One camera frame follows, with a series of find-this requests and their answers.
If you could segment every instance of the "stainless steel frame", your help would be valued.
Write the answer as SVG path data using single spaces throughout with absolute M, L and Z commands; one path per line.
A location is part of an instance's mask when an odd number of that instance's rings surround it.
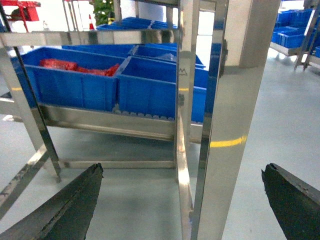
M 210 74 L 207 86 L 192 240 L 223 236 L 279 5 L 280 0 L 216 3 L 212 43 L 222 47 L 218 74 Z
M 298 57 L 295 60 L 294 70 L 296 70 L 297 67 L 300 65 L 303 65 L 303 69 L 306 69 L 308 67 L 309 59 L 307 59 L 303 64 L 302 58 L 305 53 L 307 53 L 308 57 L 310 56 L 311 49 L 313 48 L 316 36 L 313 37 L 312 43 L 310 44 L 310 46 L 309 46 L 309 42 L 315 27 L 318 28 L 318 26 L 316 26 L 316 23 L 317 23 L 319 14 L 320 14 L 320 0 L 317 1 L 316 7 L 312 10 L 308 25 L 304 32 L 304 39 L 300 48 L 300 52 L 298 54 Z
M 300 47 L 298 48 L 286 48 L 274 42 L 270 42 L 270 48 L 277 52 L 286 55 L 287 57 L 295 56 L 301 53 Z
M 120 0 L 114 2 L 117 4 L 116 18 L 120 21 Z M 159 161 L 102 159 L 102 165 L 107 168 L 176 166 L 183 240 L 219 240 L 222 237 L 236 184 L 280 0 L 232 0 L 230 3 L 228 0 L 216 2 L 145 0 L 144 2 L 178 7 L 179 28 L 0 33 L 0 70 L 4 73 L 14 99 L 13 101 L 0 98 L 0 111 L 17 115 L 19 110 L 18 115 L 26 125 L 35 148 L 39 150 L 45 146 L 45 153 L 55 164 L 58 162 L 58 156 L 54 155 L 55 150 L 47 125 L 160 140 L 174 139 L 174 159 Z M 210 61 L 203 127 L 191 123 L 200 10 L 215 12 L 212 44 L 222 46 L 218 55 L 219 63 Z M 120 112 L 105 113 L 48 105 L 38 106 L 34 96 L 34 106 L 30 107 L 24 95 L 25 89 L 22 91 L 5 49 L 20 45 L 146 43 L 178 43 L 174 122 L 168 119 L 125 115 Z M 187 164 L 188 149 L 190 141 L 200 142 L 201 131 L 200 161 L 193 208 Z M 77 168 L 91 165 L 92 161 L 60 159 L 59 163 L 62 167 Z
M 2 190 L 0 193 L 0 220 L 26 189 L 40 168 L 45 164 L 48 157 L 48 151 L 45 145 L 42 145 L 26 165 L 24 165 L 10 183 Z

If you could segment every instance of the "metal rod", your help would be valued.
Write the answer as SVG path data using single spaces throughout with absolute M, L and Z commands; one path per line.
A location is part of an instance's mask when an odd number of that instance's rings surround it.
M 75 4 L 73 0 L 71 0 L 71 6 L 72 6 L 72 14 L 74 16 L 75 27 L 76 27 L 76 30 L 79 31 L 76 9 L 75 9 Z
M 65 5 L 65 0 L 62 0 L 62 6 L 63 6 L 64 16 L 65 16 L 66 26 L 68 27 L 68 31 L 70 32 L 70 26 L 69 26 L 69 20 L 68 20 L 68 15 L 67 15 L 67 9 L 66 9 L 66 5 Z
M 24 45 L 97 45 L 97 44 L 161 44 L 176 43 L 178 29 L 139 29 L 110 31 L 41 31 L 29 33 L 0 33 L 5 47 Z
M 113 1 L 114 7 L 114 20 L 118 21 L 119 24 L 122 22 L 122 13 L 121 13 L 121 2 L 120 0 Z
M 187 153 L 184 140 L 184 128 L 180 109 L 178 109 L 177 115 L 180 123 L 177 125 L 176 169 L 179 184 L 181 231 L 182 239 L 189 240 L 191 237 L 191 217 L 194 207 L 192 203 Z
M 311 38 L 311 35 L 316 27 L 316 23 L 317 23 L 319 14 L 320 14 L 320 0 L 317 1 L 316 8 L 312 10 L 308 25 L 307 25 L 305 32 L 304 32 L 304 39 L 301 44 L 300 52 L 298 54 L 298 57 L 295 60 L 294 70 L 296 70 L 297 67 L 302 64 L 302 58 L 304 57 L 304 54 L 306 52 L 309 52 L 310 38 Z
M 71 17 L 71 21 L 72 21 L 72 26 L 73 26 L 73 30 L 76 30 L 76 25 L 75 25 L 75 19 L 73 16 L 73 12 L 72 12 L 72 7 L 71 7 L 71 3 L 68 1 L 68 7 L 69 7 L 69 13 L 70 13 L 70 17 Z
M 80 11 L 79 0 L 76 0 L 76 4 L 78 5 L 79 16 L 80 16 L 80 22 L 81 22 L 81 27 L 82 27 L 82 30 L 83 30 L 83 29 L 84 29 L 84 24 L 83 24 L 83 22 L 82 22 L 82 17 L 81 17 L 81 11 Z
M 168 24 L 168 29 L 172 29 L 174 27 L 174 24 L 173 24 L 174 8 L 167 6 L 165 14 L 166 14 L 166 22 Z
M 279 5 L 216 2 L 192 240 L 222 239 Z
M 0 220 L 26 189 L 40 168 L 45 164 L 48 157 L 47 149 L 43 145 L 2 190 L 0 193 Z
M 3 18 L 4 9 L 2 5 L 0 5 L 0 13 Z M 6 26 L 9 25 L 6 18 L 4 18 L 3 21 L 5 22 Z M 60 182 L 61 169 L 58 163 L 59 158 L 57 152 L 44 122 L 44 118 L 38 105 L 35 93 L 33 92 L 19 50 L 17 47 L 14 47 L 14 50 L 16 53 L 16 58 L 10 59 L 7 54 L 7 50 L 5 48 L 0 48 L 0 71 L 2 72 L 10 93 L 20 110 L 23 123 L 31 138 L 35 150 L 37 151 L 43 144 L 45 145 L 51 158 L 51 161 L 48 161 L 45 164 L 45 167 L 51 175 L 56 177 L 56 181 Z
M 139 2 L 134 1 L 134 8 L 135 8 L 135 17 L 139 18 Z
M 314 48 L 314 44 L 315 44 L 315 41 L 316 41 L 316 39 L 317 39 L 317 37 L 319 35 L 319 32 L 320 32 L 320 24 L 318 24 L 318 26 L 316 27 L 316 31 L 314 33 L 312 42 L 311 42 L 309 50 L 307 52 L 306 59 L 305 59 L 305 61 L 303 63 L 303 70 L 307 69 L 307 67 L 309 66 L 310 58 L 311 58 L 311 55 L 312 55 L 312 50 Z
M 176 63 L 174 160 L 179 184 L 182 239 L 189 240 L 192 229 L 190 217 L 193 204 L 188 170 L 188 149 L 195 81 L 200 0 L 181 0 L 178 9 L 180 39 L 177 45 Z

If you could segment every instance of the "christmas tree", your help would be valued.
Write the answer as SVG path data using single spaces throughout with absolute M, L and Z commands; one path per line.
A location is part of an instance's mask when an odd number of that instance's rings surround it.
M 93 0 L 90 4 L 94 7 L 95 24 L 107 24 L 108 14 L 115 11 L 114 0 Z

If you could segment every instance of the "orange traffic cone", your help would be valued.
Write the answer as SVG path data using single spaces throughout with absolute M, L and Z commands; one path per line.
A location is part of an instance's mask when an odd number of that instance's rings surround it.
M 95 30 L 94 24 L 92 23 L 92 19 L 91 19 L 91 15 L 89 14 L 89 20 L 90 20 L 90 24 L 89 24 L 89 29 L 90 30 Z

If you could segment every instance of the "metal shelf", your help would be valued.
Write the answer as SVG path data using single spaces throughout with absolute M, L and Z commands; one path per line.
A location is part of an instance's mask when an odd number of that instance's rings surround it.
M 133 0 L 135 2 L 142 2 L 147 4 L 156 4 L 171 8 L 178 7 L 178 0 Z M 216 1 L 211 0 L 200 0 L 200 10 L 206 12 L 215 12 L 216 9 Z
M 61 46 L 96 44 L 177 43 L 178 29 L 141 29 L 112 31 L 41 31 L 0 33 L 0 48 L 15 46 Z
M 316 57 L 316 56 L 311 55 L 309 64 L 315 68 L 320 69 L 320 57 Z
M 270 48 L 276 50 L 277 52 L 284 54 L 288 57 L 298 55 L 300 53 L 301 48 L 286 48 L 284 46 L 281 46 L 279 44 L 276 44 L 274 42 L 270 43 Z
M 175 122 L 136 114 L 117 114 L 52 105 L 40 105 L 45 123 L 51 127 L 89 130 L 108 134 L 173 141 Z M 12 99 L 0 97 L 0 114 L 20 116 Z M 202 124 L 191 124 L 190 141 L 201 142 Z

